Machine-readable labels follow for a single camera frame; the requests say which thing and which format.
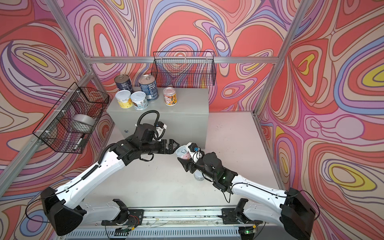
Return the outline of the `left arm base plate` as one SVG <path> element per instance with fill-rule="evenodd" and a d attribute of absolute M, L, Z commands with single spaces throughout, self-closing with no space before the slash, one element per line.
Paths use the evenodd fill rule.
<path fill-rule="evenodd" d="M 113 220 L 103 220 L 102 226 L 137 227 L 142 224 L 144 210 L 121 211 Z"/>

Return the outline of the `small yellow can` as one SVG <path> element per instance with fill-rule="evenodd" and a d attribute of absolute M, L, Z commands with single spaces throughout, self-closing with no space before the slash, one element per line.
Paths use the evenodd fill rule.
<path fill-rule="evenodd" d="M 115 98 L 122 109 L 129 109 L 133 106 L 131 100 L 131 92 L 129 90 L 120 90 L 116 93 Z"/>

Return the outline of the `small white blue can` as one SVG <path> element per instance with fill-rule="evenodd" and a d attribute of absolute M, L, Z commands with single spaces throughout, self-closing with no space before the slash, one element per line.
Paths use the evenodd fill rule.
<path fill-rule="evenodd" d="M 197 181 L 204 181 L 205 180 L 203 174 L 200 171 L 194 172 L 194 177 Z"/>

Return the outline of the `small white can pull tab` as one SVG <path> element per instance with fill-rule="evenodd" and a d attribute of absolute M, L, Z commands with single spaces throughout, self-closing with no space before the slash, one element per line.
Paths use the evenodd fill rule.
<path fill-rule="evenodd" d="M 189 152 L 189 148 L 186 145 L 180 146 L 176 150 L 176 155 L 178 158 L 183 159 L 183 160 L 191 159 L 191 154 Z"/>

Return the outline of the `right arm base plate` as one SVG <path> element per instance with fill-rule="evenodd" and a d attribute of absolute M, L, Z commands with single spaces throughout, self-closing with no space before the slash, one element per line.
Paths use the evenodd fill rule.
<path fill-rule="evenodd" d="M 223 220 L 225 225 L 253 224 L 258 226 L 263 223 L 263 221 L 259 220 L 250 220 L 245 216 L 243 210 L 239 208 L 223 208 L 222 214 L 219 215 L 219 218 Z"/>

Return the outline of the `tall dark blue can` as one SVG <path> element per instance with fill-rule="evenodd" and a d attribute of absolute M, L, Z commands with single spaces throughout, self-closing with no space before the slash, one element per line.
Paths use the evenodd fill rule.
<path fill-rule="evenodd" d="M 116 86 L 119 91 L 127 90 L 131 93 L 134 92 L 131 78 L 128 75 L 118 75 L 114 78 Z"/>

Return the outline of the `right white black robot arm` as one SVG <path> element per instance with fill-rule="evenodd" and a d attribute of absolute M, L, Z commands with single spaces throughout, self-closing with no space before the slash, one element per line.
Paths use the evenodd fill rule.
<path fill-rule="evenodd" d="M 175 151 L 186 172 L 213 184 L 223 194 L 241 196 L 235 209 L 239 223 L 263 221 L 284 228 L 297 240 L 311 238 L 316 211 L 302 191 L 269 188 L 225 168 L 216 153 L 205 154 L 195 143 Z"/>

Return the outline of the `small pink can silver lid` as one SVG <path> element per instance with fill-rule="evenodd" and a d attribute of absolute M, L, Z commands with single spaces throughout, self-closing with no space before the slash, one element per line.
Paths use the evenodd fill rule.
<path fill-rule="evenodd" d="M 177 104 L 177 93 L 176 90 L 172 87 L 165 88 L 163 90 L 164 102 L 167 106 L 174 106 Z"/>

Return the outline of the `tall light blue can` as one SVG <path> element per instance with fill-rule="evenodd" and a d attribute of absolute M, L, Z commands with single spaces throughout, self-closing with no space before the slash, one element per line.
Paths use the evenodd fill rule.
<path fill-rule="evenodd" d="M 139 79 L 139 85 L 142 90 L 146 94 L 146 98 L 149 102 L 155 101 L 158 99 L 158 89 L 156 84 L 156 79 L 153 75 L 143 75 Z"/>

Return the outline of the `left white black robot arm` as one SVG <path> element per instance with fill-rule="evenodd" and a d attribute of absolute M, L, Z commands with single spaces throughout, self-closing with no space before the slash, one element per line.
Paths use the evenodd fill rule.
<path fill-rule="evenodd" d="M 106 146 L 95 164 L 66 184 L 41 192 L 43 211 L 58 236 L 65 236 L 80 224 L 98 221 L 124 225 L 131 218 L 128 207 L 119 199 L 97 207 L 81 206 L 84 198 L 98 185 L 135 160 L 145 161 L 147 154 L 171 155 L 179 147 L 164 140 L 166 125 L 156 110 L 144 112 L 133 135 Z"/>

